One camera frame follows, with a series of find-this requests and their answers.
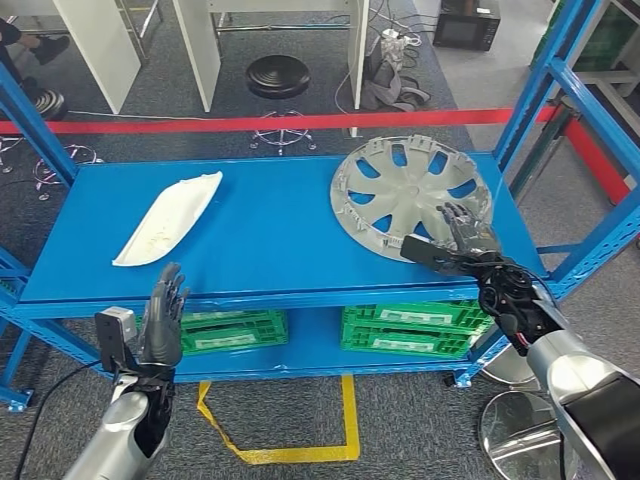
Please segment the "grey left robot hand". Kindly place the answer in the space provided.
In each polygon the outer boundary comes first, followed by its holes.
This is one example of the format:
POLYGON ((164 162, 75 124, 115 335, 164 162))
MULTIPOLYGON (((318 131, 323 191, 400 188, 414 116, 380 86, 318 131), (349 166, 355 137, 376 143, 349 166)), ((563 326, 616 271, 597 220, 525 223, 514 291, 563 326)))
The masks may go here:
POLYGON ((142 364, 175 367, 183 356, 181 322, 189 289, 180 265, 167 264, 146 302, 139 340, 142 364))

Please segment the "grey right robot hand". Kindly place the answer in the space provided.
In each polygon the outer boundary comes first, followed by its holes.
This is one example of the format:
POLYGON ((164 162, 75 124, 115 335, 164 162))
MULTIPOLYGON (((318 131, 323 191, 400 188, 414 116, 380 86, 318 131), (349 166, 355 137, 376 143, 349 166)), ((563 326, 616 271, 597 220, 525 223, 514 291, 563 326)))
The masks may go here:
POLYGON ((441 248, 438 260, 471 258, 474 261, 502 260, 500 243, 491 224, 479 220, 462 204, 445 202, 436 210, 450 228, 455 248, 441 248))

